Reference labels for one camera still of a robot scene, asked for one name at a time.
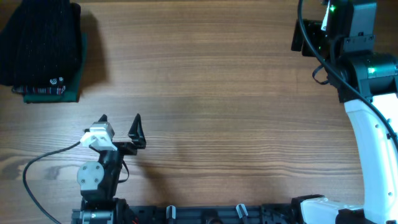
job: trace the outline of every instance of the wooden table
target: wooden table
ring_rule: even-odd
[[[16,6],[0,5],[0,29]],[[363,203],[344,106],[332,86],[312,80],[318,62],[290,51],[296,0],[81,7],[88,58],[79,103],[26,105],[0,87],[1,223],[50,222],[26,193],[22,170],[79,141],[102,114],[118,141],[142,116],[147,149],[126,158],[131,176],[117,192],[131,205],[257,205],[307,194]],[[379,3],[378,52],[398,54],[397,9],[395,0]],[[306,2],[306,18],[324,12]],[[33,193],[61,222],[79,208],[78,168],[96,160],[79,146],[29,170]]]

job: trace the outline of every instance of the plaid fabric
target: plaid fabric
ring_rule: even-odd
[[[66,86],[55,86],[55,87],[45,87],[45,88],[38,88],[38,87],[31,87],[31,86],[18,86],[12,87],[13,93],[18,94],[45,94],[45,95],[62,95],[65,91]]]

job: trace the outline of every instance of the stack of folded clothes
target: stack of folded clothes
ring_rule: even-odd
[[[80,6],[23,0],[0,33],[0,84],[27,103],[76,102],[86,56]]]

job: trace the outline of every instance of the black folded garment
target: black folded garment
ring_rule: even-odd
[[[80,6],[23,0],[0,33],[0,84],[41,87],[59,77],[68,83],[80,65]]]

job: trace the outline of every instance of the green led indicator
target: green led indicator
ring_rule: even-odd
[[[374,72],[376,72],[375,68],[368,68],[368,72],[369,74],[373,74]]]

